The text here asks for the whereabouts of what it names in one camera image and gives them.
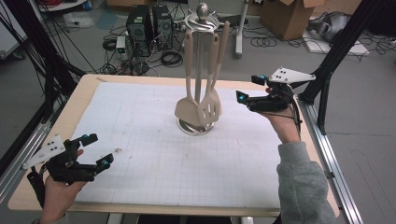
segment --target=kitchen utensil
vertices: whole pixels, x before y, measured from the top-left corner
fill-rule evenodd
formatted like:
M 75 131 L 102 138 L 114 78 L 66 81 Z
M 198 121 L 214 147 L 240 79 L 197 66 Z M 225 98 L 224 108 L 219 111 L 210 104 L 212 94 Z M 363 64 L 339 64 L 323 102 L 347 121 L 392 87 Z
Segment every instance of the kitchen utensil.
M 210 43 L 205 96 L 202 102 L 198 104 L 198 118 L 201 125 L 210 124 L 219 120 L 218 104 L 212 94 L 212 79 L 219 51 L 219 36 L 213 34 Z
M 186 38 L 184 40 L 184 53 L 186 62 L 186 91 L 187 96 L 180 99 L 177 102 L 175 115 L 179 119 L 188 122 L 189 124 L 200 126 L 200 120 L 198 117 L 198 104 L 192 98 L 191 95 L 191 69 L 192 69 L 192 57 L 193 57 L 193 38 L 191 31 L 186 32 Z
M 228 32 L 230 30 L 230 23 L 228 21 L 224 22 L 224 27 L 221 32 L 221 40 L 219 43 L 219 53 L 218 53 L 218 58 L 216 60 L 216 68 L 215 68 L 215 75 L 213 76 L 213 81 L 212 81 L 212 95 L 215 101 L 217 102 L 217 106 L 219 109 L 219 115 L 222 114 L 222 108 L 221 108 L 221 101 L 218 95 L 218 92 L 215 89 L 216 81 L 219 78 L 219 73 L 220 73 L 220 68 L 221 68 L 221 63 L 224 58 L 224 51 L 225 47 L 227 46 L 227 40 L 228 40 Z

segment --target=table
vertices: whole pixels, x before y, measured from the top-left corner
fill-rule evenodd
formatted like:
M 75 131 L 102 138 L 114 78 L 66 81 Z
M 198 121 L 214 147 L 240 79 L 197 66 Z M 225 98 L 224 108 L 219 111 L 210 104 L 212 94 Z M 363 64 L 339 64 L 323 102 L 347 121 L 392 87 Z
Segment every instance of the table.
M 93 97 L 96 87 L 101 82 L 119 82 L 150 84 L 160 86 L 184 86 L 184 78 L 166 77 L 119 77 L 107 75 L 86 75 L 78 83 L 69 102 L 65 106 L 62 114 L 54 124 L 46 142 L 56 133 L 63 139 L 70 138 L 76 129 L 80 118 Z M 263 87 L 238 81 L 217 82 L 219 89 L 240 89 L 240 90 L 263 90 Z M 307 143 L 307 149 L 311 160 L 319 161 L 318 154 L 311 140 L 311 136 L 302 125 L 302 139 Z M 332 191 L 329 191 L 328 199 L 332 205 L 334 213 L 338 216 L 339 210 Z M 27 179 L 24 178 L 18 185 L 8 207 L 12 210 L 41 210 Z M 202 216 L 241 216 L 241 217 L 275 217 L 278 215 L 278 208 L 245 208 L 245 207 L 207 207 L 207 206 L 174 206 L 160 204 L 129 204 L 129 203 L 79 203 L 76 202 L 70 211 L 84 212 L 106 212 L 106 213 L 137 213 L 137 214 L 168 214 L 168 215 L 202 215 Z

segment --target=desk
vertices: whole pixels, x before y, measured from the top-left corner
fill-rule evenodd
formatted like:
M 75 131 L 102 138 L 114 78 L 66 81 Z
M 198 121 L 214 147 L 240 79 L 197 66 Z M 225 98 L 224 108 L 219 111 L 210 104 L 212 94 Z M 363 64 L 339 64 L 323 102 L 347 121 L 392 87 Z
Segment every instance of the desk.
M 56 133 L 63 139 L 70 138 L 76 129 L 85 109 L 93 97 L 96 87 L 101 82 L 119 82 L 150 84 L 161 86 L 184 86 L 184 78 L 165 77 L 117 77 L 104 75 L 86 75 L 78 83 L 69 102 L 65 106 L 62 114 L 54 124 L 49 133 L 47 141 Z M 218 81 L 219 89 L 239 89 L 239 90 L 263 90 L 263 87 L 249 83 L 237 81 Z M 305 125 L 302 125 L 302 138 L 307 143 L 308 153 L 311 160 L 319 162 L 318 154 L 311 140 L 310 134 Z M 329 202 L 334 213 L 338 216 L 338 206 L 333 194 L 329 191 Z M 40 210 L 36 201 L 33 189 L 26 178 L 18 185 L 16 191 L 8 202 L 8 207 L 14 210 Z M 84 212 L 107 212 L 107 213 L 151 213 L 151 214 L 175 214 L 175 215 L 203 215 L 203 216 L 242 216 L 242 217 L 274 217 L 277 216 L 277 208 L 245 208 L 245 207 L 205 207 L 205 206 L 173 206 L 173 205 L 148 205 L 148 204 L 128 204 L 128 203 L 75 203 L 70 211 Z

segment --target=gray sweater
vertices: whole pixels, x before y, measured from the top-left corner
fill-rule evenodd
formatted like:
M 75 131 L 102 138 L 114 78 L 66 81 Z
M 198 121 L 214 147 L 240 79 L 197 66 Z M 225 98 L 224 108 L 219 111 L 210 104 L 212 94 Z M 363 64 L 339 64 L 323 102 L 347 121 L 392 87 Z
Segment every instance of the gray sweater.
M 311 161 L 305 142 L 279 146 L 279 200 L 283 224 L 332 224 L 335 215 L 327 201 L 329 185 L 320 166 Z

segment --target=grid paper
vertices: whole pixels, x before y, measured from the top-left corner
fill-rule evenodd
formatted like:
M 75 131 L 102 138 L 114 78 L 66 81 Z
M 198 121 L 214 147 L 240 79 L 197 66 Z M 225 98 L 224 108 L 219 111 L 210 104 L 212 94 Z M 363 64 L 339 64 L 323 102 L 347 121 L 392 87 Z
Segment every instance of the grid paper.
M 267 119 L 236 102 L 235 90 L 217 91 L 219 121 L 209 133 L 190 136 L 174 114 L 185 87 L 101 83 L 72 139 L 98 135 L 80 163 L 94 164 L 108 153 L 114 161 L 77 201 L 279 208 L 276 133 Z

